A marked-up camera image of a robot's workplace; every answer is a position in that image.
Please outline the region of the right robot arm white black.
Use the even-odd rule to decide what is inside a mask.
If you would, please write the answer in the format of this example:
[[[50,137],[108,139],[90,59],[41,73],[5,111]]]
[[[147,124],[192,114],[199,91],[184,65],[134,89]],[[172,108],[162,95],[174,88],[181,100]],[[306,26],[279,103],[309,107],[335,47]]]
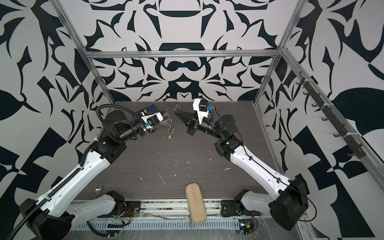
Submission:
[[[249,212],[270,214],[285,230],[293,229],[309,208],[304,181],[299,178],[291,180],[256,157],[243,140],[236,137],[238,128],[232,115],[223,115],[212,121],[207,113],[199,111],[189,113],[174,109],[173,112],[187,126],[190,135],[201,131],[217,138],[215,148],[218,154],[243,169],[269,194],[269,197],[261,199],[252,191],[242,191],[237,198],[243,208]]]

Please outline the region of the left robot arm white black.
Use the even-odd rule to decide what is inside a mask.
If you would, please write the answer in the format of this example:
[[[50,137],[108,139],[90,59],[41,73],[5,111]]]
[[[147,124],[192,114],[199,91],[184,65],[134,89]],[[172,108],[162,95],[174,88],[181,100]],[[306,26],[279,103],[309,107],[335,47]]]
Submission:
[[[126,141],[146,132],[153,133],[166,111],[134,112],[114,105],[101,105],[96,114],[103,125],[99,137],[86,149],[81,162],[60,182],[38,199],[27,199],[20,211],[27,227],[39,240],[61,240],[76,226],[110,213],[121,214],[125,199],[115,191],[78,206],[76,196],[127,148]]]

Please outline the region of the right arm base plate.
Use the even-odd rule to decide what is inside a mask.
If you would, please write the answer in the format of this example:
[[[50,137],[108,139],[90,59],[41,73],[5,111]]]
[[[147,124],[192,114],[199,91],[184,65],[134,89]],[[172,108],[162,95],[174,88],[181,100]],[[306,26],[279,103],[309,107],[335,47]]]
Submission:
[[[248,211],[238,200],[221,200],[221,216],[224,218],[261,216],[261,213],[257,211]]]

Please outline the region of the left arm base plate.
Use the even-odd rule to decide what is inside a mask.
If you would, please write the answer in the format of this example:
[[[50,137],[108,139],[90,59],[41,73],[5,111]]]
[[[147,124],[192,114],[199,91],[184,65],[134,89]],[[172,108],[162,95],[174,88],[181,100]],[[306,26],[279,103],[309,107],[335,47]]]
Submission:
[[[119,216],[122,218],[138,217],[141,212],[141,203],[141,201],[125,201]]]

